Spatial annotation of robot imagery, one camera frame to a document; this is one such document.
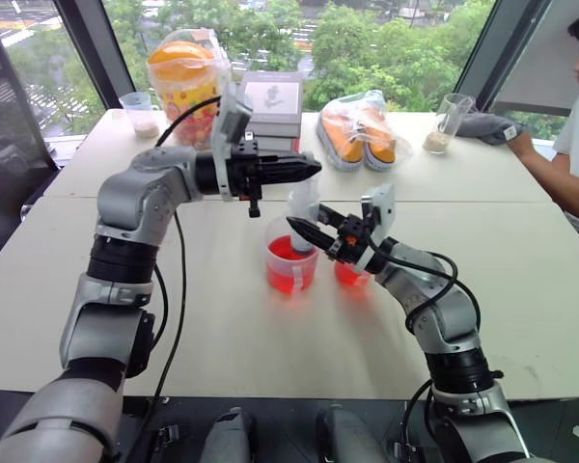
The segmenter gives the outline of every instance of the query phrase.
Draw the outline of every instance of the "orange sneaker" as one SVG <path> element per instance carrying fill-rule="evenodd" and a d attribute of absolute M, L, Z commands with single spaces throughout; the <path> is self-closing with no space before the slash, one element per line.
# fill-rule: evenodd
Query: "orange sneaker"
<path fill-rule="evenodd" d="M 362 165 L 365 143 L 357 139 L 361 130 L 354 118 L 339 107 L 319 112 L 317 136 L 337 169 L 355 171 Z"/>
<path fill-rule="evenodd" d="M 365 142 L 365 162 L 376 171 L 390 169 L 395 162 L 395 139 L 386 126 L 386 114 L 370 105 L 363 113 L 370 119 L 363 130 L 370 140 Z"/>

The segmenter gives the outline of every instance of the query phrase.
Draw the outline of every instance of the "white wall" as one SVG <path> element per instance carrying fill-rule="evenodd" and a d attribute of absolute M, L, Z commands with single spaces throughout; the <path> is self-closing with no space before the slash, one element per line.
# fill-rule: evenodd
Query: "white wall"
<path fill-rule="evenodd" d="M 570 109 L 579 94 L 572 70 L 579 42 L 566 28 L 579 17 L 579 0 L 553 0 L 497 102 Z"/>

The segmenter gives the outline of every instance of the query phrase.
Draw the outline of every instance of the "stack of books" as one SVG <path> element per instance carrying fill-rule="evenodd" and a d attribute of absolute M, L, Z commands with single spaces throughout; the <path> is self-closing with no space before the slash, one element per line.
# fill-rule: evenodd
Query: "stack of books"
<path fill-rule="evenodd" d="M 300 72 L 245 72 L 238 95 L 253 108 L 247 131 L 258 141 L 260 155 L 300 151 Z"/>

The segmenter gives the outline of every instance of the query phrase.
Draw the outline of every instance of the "person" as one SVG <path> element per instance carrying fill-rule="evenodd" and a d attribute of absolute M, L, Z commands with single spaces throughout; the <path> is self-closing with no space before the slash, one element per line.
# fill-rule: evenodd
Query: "person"
<path fill-rule="evenodd" d="M 579 18 L 570 24 L 568 33 L 579 41 Z M 579 60 L 574 71 L 579 81 Z M 553 146 L 557 154 L 552 161 L 534 149 L 530 134 L 520 125 L 495 115 L 469 115 L 459 135 L 477 136 L 491 145 L 507 143 L 579 232 L 579 96 Z"/>

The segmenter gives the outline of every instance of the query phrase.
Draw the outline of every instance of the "window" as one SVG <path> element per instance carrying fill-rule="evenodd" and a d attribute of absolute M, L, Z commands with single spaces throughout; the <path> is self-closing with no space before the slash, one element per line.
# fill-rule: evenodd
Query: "window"
<path fill-rule="evenodd" d="M 105 111 L 50 0 L 0 0 L 0 39 L 45 137 L 88 133 Z"/>
<path fill-rule="evenodd" d="M 305 110 L 377 88 L 391 110 L 432 111 L 451 92 L 495 0 L 103 0 L 137 90 L 170 32 L 216 31 L 234 78 L 299 70 Z"/>
<path fill-rule="evenodd" d="M 568 117 L 527 111 L 504 111 L 502 116 L 528 127 L 532 138 L 554 142 L 564 128 Z"/>

